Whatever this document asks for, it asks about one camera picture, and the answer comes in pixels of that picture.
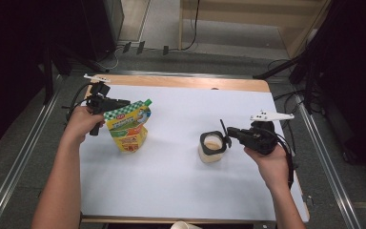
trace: yellow package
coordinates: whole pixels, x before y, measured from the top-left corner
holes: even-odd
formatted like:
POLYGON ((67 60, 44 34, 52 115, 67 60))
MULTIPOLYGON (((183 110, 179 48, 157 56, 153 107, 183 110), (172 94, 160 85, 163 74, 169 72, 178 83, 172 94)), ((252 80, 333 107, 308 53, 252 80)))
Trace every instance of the yellow package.
POLYGON ((104 114, 112 138, 120 151, 135 152, 144 143, 147 129, 144 123, 151 115, 152 102, 138 101, 129 106, 104 114))

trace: forearm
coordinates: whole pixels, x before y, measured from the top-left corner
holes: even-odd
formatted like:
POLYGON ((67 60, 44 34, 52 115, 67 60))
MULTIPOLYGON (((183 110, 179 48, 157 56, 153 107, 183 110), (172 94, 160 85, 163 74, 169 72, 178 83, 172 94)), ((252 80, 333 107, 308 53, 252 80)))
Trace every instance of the forearm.
POLYGON ((80 199, 79 143, 61 139, 32 228, 78 228, 80 199))
POLYGON ((305 228, 288 187, 271 190, 278 229, 305 228))

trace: aluminum rail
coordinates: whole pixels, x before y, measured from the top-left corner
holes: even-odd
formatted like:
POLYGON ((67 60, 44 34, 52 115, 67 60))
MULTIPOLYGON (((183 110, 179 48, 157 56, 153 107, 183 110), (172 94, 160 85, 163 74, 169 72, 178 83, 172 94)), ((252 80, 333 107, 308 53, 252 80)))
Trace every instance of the aluminum rail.
POLYGON ((25 140, 16 160, 13 162, 13 165, 10 168, 9 173, 7 174, 4 182, 0 187, 0 218, 10 200, 11 195, 13 194, 14 188, 16 187, 17 182, 19 181, 27 163, 31 156, 31 153, 34 149, 34 146, 44 129, 44 126, 47 123, 48 118, 50 117, 52 108, 55 105, 55 102, 58 98, 59 91, 62 85, 62 78, 60 75, 56 78, 56 84, 59 85, 57 90, 55 91, 52 99, 49 101, 47 105, 44 105, 41 109, 39 116, 34 122, 28 137, 25 140))
MULTIPOLYGON (((300 103, 302 101, 300 96, 297 96, 296 100, 297 103, 300 103)), ((315 145, 317 155, 320 159, 320 163, 322 164, 323 170, 335 195, 335 200, 340 209, 340 213, 343 216, 344 221, 346 222, 347 228, 349 229, 361 228, 353 204, 350 201, 347 192, 340 180, 340 177, 337 174, 336 168, 332 163, 329 153, 326 150, 322 137, 319 134, 319 130, 315 125, 313 116, 308 114, 303 104, 301 104, 301 106, 299 107, 302 117, 307 126, 308 132, 310 133, 312 141, 315 145)))

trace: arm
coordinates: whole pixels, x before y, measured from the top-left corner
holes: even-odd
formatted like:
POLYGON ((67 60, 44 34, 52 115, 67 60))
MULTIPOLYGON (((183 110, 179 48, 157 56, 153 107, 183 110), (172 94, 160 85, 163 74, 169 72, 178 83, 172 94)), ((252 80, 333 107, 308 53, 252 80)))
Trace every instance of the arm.
POLYGON ((49 179, 34 213, 31 228, 78 228, 81 208, 79 146, 101 114, 77 107, 61 137, 49 179))
POLYGON ((271 154, 264 156, 245 147, 245 153, 256 162, 272 194, 278 228, 305 228, 288 188, 288 165, 284 149, 277 145, 271 154))

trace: gray floor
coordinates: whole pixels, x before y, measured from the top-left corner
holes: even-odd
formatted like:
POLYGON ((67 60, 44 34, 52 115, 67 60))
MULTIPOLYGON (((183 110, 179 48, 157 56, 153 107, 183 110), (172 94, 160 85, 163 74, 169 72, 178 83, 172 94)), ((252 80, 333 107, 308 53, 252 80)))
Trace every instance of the gray floor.
MULTIPOLYGON (((170 46, 176 45, 175 27, 172 29, 169 28, 171 25, 162 27, 162 25, 158 25, 159 23, 154 23, 152 20, 152 16, 160 16, 160 13, 157 13, 155 10, 161 9, 161 6, 169 7, 170 12, 175 16, 176 2, 178 1, 152 0, 141 37, 142 40, 146 40, 148 48, 159 48, 165 44, 170 46)), ((265 29, 259 28, 255 30, 260 30, 263 33, 265 29)), ((136 55, 131 50, 118 55, 118 65, 110 70, 110 73, 125 73, 123 71, 128 71, 127 73, 210 73, 219 77, 252 78, 254 74, 266 72, 272 60, 286 58, 285 55, 283 56, 285 51, 278 46, 266 52, 265 48, 261 47, 262 45, 254 45, 264 44, 263 42, 266 39, 272 40, 271 43, 273 44, 273 40, 278 39, 274 36, 273 31, 266 31, 266 34, 259 34, 257 37, 259 37, 258 41, 250 42, 253 46, 253 53, 249 56, 244 56, 240 52, 232 52, 232 50, 224 53, 221 50, 213 52, 211 46, 208 47, 209 49, 206 52, 171 52, 168 55, 162 55, 162 51, 144 51, 136 55)), ((232 37, 227 37, 226 39, 226 41, 230 41, 232 37)), ((205 42, 205 40, 207 40, 206 37, 199 37, 198 47, 206 44, 201 43, 205 42)), ((115 60, 113 58, 102 62, 102 64, 107 66, 114 63, 115 60)), ((69 105, 77 89, 87 82, 86 79, 82 78, 84 73, 90 73, 89 69, 75 64, 71 76, 61 76, 62 83, 55 86, 56 89, 60 89, 58 99, 54 104, 42 135, 37 139, 30 157, 27 158, 26 167, 22 171, 17 185, 13 192, 9 193, 10 199, 4 203, 6 207, 3 208, 4 211, 0 215, 0 228, 30 228, 38 195, 44 187, 50 172, 58 139, 64 128, 63 122, 66 111, 61 109, 61 106, 69 105)), ((288 75, 289 71, 285 71, 278 76, 268 79, 273 95, 285 94, 294 89, 294 86, 288 83, 288 75)), ((44 91, 40 92, 30 102, 28 108, 12 123, 10 129, 0 141, 0 187, 4 183, 16 157, 21 152, 22 145, 43 108, 43 100, 44 91)), ((276 101, 276 107, 279 112, 283 112, 283 102, 283 99, 276 101)), ((296 101, 292 99, 288 107, 292 109, 295 103, 296 101)), ((297 174, 304 196, 312 197, 313 200, 308 201, 311 220, 307 223, 307 227, 351 228, 347 226, 339 210, 334 190, 324 172, 318 152, 307 130, 307 125, 300 112, 295 113, 295 116, 296 119, 292 121, 292 128, 296 144, 295 162, 299 166, 297 174)), ((344 162, 339 144, 326 118, 321 114, 313 114, 313 119, 321 133, 330 159, 335 165, 347 195, 355 207, 361 228, 366 228, 366 165, 350 165, 344 162)), ((284 131, 285 136, 289 138, 288 129, 284 131)), ((271 224, 266 223, 265 225, 267 225, 267 228, 273 228, 271 224)), ((82 225, 82 228, 102 227, 102 224, 83 223, 82 225)), ((263 228, 263 224, 258 224, 256 228, 263 228)))

